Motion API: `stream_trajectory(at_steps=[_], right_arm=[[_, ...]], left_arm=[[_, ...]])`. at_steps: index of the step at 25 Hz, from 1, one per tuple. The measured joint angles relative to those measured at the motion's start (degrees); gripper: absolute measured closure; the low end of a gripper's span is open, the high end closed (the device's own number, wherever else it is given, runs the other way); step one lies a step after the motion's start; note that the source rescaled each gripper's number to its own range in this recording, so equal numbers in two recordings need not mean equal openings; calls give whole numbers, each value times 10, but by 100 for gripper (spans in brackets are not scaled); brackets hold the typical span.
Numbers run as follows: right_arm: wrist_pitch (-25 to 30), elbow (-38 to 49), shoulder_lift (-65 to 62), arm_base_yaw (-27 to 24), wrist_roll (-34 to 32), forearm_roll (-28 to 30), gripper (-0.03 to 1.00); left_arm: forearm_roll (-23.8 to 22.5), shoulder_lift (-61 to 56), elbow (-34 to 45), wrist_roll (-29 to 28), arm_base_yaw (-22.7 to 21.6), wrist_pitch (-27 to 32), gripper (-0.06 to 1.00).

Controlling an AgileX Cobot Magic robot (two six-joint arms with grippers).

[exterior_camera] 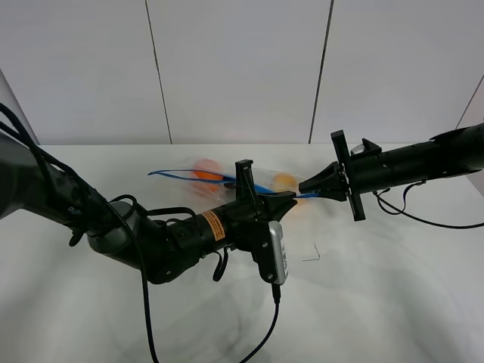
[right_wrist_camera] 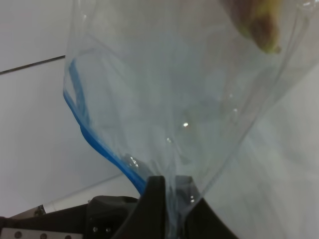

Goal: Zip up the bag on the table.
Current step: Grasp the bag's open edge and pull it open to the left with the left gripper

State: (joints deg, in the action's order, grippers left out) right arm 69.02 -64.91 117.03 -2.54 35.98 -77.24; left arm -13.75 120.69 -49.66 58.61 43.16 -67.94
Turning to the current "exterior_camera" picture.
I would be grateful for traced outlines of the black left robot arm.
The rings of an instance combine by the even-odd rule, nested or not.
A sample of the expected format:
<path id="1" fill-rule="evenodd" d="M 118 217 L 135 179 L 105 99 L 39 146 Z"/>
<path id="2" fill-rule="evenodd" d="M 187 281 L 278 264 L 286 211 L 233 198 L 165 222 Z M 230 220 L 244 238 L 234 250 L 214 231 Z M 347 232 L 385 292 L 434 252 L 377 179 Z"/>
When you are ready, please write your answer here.
<path id="1" fill-rule="evenodd" d="M 143 272 L 152 284 L 173 281 L 205 256 L 225 272 L 229 250 L 252 255 L 261 278 L 283 284 L 287 262 L 280 221 L 296 205 L 291 191 L 259 193 L 251 161 L 236 165 L 235 199 L 203 213 L 187 207 L 145 209 L 124 194 L 106 200 L 69 166 L 40 149 L 7 107 L 1 108 L 1 214 L 24 209 L 68 227 L 70 246 L 86 237 L 97 253 Z"/>

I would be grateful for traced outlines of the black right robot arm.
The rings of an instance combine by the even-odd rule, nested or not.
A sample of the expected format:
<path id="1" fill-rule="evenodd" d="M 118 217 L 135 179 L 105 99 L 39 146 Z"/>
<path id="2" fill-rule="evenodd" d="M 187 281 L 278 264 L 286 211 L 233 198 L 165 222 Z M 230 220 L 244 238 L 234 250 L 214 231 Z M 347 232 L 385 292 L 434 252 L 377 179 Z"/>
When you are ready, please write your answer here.
<path id="1" fill-rule="evenodd" d="M 299 192 L 348 200 L 357 222 L 365 219 L 362 194 L 483 169 L 482 123 L 388 151 L 366 138 L 350 150 L 342 130 L 333 132 L 331 139 L 337 160 L 299 183 Z"/>

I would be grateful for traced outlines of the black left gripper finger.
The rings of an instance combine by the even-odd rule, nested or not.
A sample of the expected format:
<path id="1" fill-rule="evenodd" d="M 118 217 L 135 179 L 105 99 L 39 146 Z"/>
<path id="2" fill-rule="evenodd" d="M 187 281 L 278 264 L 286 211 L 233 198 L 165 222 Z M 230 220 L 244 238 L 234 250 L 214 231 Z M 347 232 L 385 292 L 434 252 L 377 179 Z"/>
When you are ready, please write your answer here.
<path id="1" fill-rule="evenodd" d="M 283 206 L 294 202 L 295 193 L 292 191 L 283 191 L 277 193 L 261 193 L 260 199 L 266 206 Z"/>
<path id="2" fill-rule="evenodd" d="M 279 222 L 296 205 L 297 201 L 294 199 L 294 202 L 283 206 L 266 206 L 267 215 L 271 221 Z"/>

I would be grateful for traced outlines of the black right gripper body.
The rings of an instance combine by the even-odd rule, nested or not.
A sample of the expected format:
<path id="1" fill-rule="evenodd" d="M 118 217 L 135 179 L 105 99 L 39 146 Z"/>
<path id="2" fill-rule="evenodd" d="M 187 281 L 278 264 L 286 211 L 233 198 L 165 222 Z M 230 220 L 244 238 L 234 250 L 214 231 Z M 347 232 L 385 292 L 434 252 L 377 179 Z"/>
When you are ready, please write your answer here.
<path id="1" fill-rule="evenodd" d="M 336 151 L 337 162 L 340 165 L 341 188 L 346 191 L 353 219 L 355 222 L 363 221 L 366 217 L 361 195 L 378 189 L 376 182 L 377 172 L 371 168 L 371 161 L 377 160 L 377 156 L 381 153 L 369 157 L 352 159 L 343 130 L 332 132 L 331 140 Z M 370 178 L 367 181 L 364 180 L 365 169 L 363 171 L 356 169 L 358 162 L 361 162 L 362 166 L 366 166 L 372 172 L 372 174 L 369 174 Z"/>

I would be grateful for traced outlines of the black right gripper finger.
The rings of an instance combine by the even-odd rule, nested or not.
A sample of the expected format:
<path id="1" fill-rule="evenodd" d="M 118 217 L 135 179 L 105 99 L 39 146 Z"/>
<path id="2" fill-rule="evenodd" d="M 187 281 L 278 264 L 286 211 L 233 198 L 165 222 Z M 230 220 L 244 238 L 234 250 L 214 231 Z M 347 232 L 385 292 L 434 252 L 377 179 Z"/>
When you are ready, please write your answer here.
<path id="1" fill-rule="evenodd" d="M 315 192 L 317 197 L 336 200 L 340 202 L 346 201 L 346 191 L 343 188 L 322 188 Z"/>
<path id="2" fill-rule="evenodd" d="M 340 189 L 340 165 L 332 162 L 317 175 L 299 183 L 300 193 L 321 193 Z"/>

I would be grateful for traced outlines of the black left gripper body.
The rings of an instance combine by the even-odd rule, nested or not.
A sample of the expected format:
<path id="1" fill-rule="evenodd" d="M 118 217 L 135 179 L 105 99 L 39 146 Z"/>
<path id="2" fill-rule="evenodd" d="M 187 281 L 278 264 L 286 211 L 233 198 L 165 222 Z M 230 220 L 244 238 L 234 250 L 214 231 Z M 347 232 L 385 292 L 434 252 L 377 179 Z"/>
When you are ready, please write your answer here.
<path id="1" fill-rule="evenodd" d="M 252 165 L 252 160 L 235 163 L 235 201 L 229 203 L 225 217 L 231 248 L 250 253 L 256 261 L 260 250 L 268 248 L 269 232 L 262 201 L 256 193 Z"/>

